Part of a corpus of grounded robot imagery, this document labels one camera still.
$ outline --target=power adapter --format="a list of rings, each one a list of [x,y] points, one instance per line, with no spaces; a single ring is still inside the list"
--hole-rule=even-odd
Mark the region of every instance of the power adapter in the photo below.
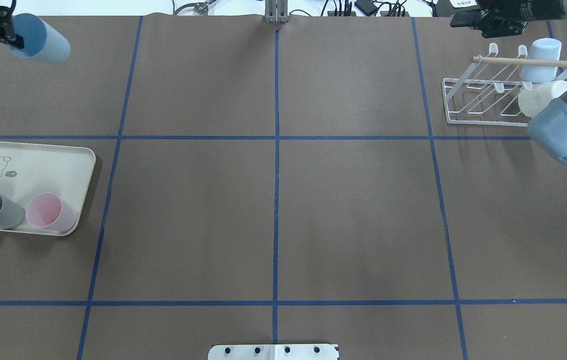
[[[357,0],[354,2],[354,6],[366,16],[371,16],[377,12],[377,6],[370,0]]]

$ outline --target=white metal plate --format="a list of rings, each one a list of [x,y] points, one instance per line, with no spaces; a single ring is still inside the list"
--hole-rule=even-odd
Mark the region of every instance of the white metal plate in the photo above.
[[[208,351],[208,360],[339,360],[339,345],[216,345]]]
[[[59,232],[30,226],[23,222],[9,233],[62,237],[73,232],[82,208],[97,157],[87,147],[41,145],[0,141],[0,193],[24,209],[35,196],[54,193],[77,211],[71,230]]]

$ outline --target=white label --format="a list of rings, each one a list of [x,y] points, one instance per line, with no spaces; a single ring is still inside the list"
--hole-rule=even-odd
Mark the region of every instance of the white label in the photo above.
[[[452,4],[452,7],[455,7],[457,9],[469,8],[469,7],[476,6],[477,1],[476,0],[450,0],[450,4]]]

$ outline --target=white wire rack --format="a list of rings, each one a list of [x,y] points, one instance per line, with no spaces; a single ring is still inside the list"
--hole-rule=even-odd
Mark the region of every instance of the white wire rack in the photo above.
[[[529,81],[513,80],[517,70],[521,66],[562,67],[564,71],[555,80],[567,79],[567,61],[527,59],[525,45],[519,45],[517,57],[497,57],[498,54],[499,47],[492,42],[487,55],[474,56],[460,78],[443,79],[441,91],[448,123],[527,126],[530,118],[521,113],[516,101],[521,90],[530,90],[533,85]],[[485,79],[498,66],[500,70]]]

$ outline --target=tray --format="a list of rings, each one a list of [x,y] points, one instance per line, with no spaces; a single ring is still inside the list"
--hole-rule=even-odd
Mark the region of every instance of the tray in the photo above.
[[[25,209],[35,196],[51,192],[77,211],[77,222],[66,232],[36,228],[26,219],[0,231],[54,237],[72,233],[82,217],[96,161],[87,147],[0,141],[0,193]]]

